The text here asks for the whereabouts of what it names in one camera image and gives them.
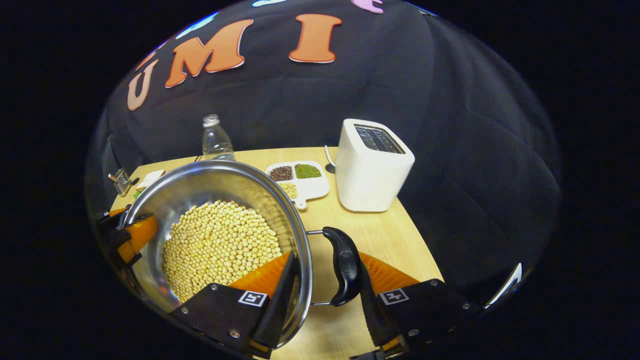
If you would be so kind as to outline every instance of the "bottle cap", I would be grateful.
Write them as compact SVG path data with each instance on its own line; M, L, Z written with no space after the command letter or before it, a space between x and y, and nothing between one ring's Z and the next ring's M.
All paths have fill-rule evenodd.
M203 127L214 126L214 125L218 125L219 123L220 123L220 119L218 118L217 114L207 115L204 117L204 119L202 119Z

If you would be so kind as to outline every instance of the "white sectioned tray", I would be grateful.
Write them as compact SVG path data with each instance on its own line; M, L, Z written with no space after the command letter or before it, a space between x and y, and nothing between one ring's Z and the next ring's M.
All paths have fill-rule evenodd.
M310 177L307 179L298 179L296 177L296 168L297 164L307 164L316 167L320 170L320 177ZM296 205L296 207L300 210L307 208L307 200L315 199L317 197L323 197L329 193L329 181L326 179L326 174L324 173L324 169L320 164L315 161L290 161L287 163L277 163L270 165L265 173L267 175L271 175L271 171L274 168L290 166L291 167L291 175L293 179L291 180L283 180L276 181L276 183L294 183L296 185L296 190L298 191L298 197L295 199L291 199L291 201Z

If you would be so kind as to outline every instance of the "table surface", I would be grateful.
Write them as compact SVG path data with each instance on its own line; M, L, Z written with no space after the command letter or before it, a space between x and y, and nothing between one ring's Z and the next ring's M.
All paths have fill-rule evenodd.
M337 147L330 147L332 159ZM327 164L324 147L264 149L238 151L236 160L265 171L274 163L313 160ZM162 161L138 167L131 178L144 177L156 170L167 172L187 163L196 156ZM338 199L335 175L324 171L331 190L318 199L309 199L305 210L298 210L306 230L332 226L343 230L355 242L359 251L374 256L419 281L440 279L442 275L411 218L396 198L389 210L382 213L357 213L347 210ZM125 197L116 197L111 207L124 208L134 200L134 186ZM314 285L312 301L329 301L338 290L333 272L333 249L322 235L310 235ZM271 358L281 359L349 359L371 352L376 347L365 323L360 296L340 306L312 306L297 335L282 348L274 350Z

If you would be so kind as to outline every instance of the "stainless steel pot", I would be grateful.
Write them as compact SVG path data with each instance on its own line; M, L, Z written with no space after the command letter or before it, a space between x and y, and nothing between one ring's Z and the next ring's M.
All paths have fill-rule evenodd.
M258 211L276 232L282 252L291 251L300 269L280 335L278 348L297 333L311 305L313 270L311 252L300 216L284 191L265 173L236 161L208 160L176 168L146 188L122 217L128 225L140 214L153 213L158 232L142 248L142 258L132 267L141 294L170 313L182 303L173 294L161 270L162 244L169 239L171 225L194 205L216 200L235 201ZM324 234L334 248L333 266L339 291L331 302L317 305L342 305L360 291L360 259L353 241L342 231L325 227L310 234Z

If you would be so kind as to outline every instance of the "pot handle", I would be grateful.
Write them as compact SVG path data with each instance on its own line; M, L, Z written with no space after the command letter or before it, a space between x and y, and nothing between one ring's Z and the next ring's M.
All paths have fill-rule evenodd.
M311 305L342 306L353 300L362 288L360 255L353 240L344 231L325 226L321 231L307 234L322 234L333 246L333 271L338 279L338 292L330 302L313 302Z

